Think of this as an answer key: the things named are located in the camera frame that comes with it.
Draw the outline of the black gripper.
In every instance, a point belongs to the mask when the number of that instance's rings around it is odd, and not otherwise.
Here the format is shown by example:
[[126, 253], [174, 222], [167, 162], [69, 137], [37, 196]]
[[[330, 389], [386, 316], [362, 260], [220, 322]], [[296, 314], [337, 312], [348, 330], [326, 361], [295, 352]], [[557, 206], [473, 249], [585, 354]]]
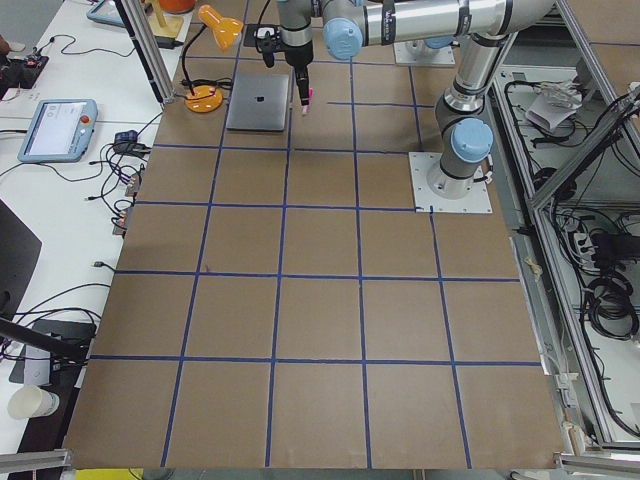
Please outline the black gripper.
[[308, 65], [313, 61], [313, 44], [306, 43], [302, 46], [285, 46], [285, 60], [294, 69], [296, 84], [301, 106], [309, 95]]

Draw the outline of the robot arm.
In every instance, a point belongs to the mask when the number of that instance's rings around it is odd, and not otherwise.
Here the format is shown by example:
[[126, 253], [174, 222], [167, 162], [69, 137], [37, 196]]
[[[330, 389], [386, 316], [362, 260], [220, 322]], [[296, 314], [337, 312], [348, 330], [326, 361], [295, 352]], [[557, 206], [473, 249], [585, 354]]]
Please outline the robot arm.
[[350, 60], [370, 46], [462, 40], [457, 73], [435, 107], [443, 152], [426, 176], [434, 194], [459, 200], [470, 192], [493, 145], [490, 127], [478, 117], [486, 92], [512, 39], [551, 7], [549, 1], [518, 0], [280, 1], [274, 47], [293, 68], [301, 104], [308, 106], [314, 18], [322, 20], [326, 49], [337, 60]]

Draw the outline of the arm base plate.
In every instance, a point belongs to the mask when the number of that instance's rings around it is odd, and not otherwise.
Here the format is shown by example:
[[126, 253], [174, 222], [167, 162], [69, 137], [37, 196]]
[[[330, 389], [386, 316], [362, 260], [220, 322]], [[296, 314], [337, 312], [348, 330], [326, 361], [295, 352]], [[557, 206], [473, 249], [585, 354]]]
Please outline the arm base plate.
[[493, 212], [480, 166], [472, 178], [455, 180], [441, 170], [441, 154], [410, 152], [408, 154], [414, 210], [419, 213], [491, 214]]
[[394, 44], [395, 63], [400, 66], [453, 68], [455, 58], [450, 45], [431, 48], [423, 41]]

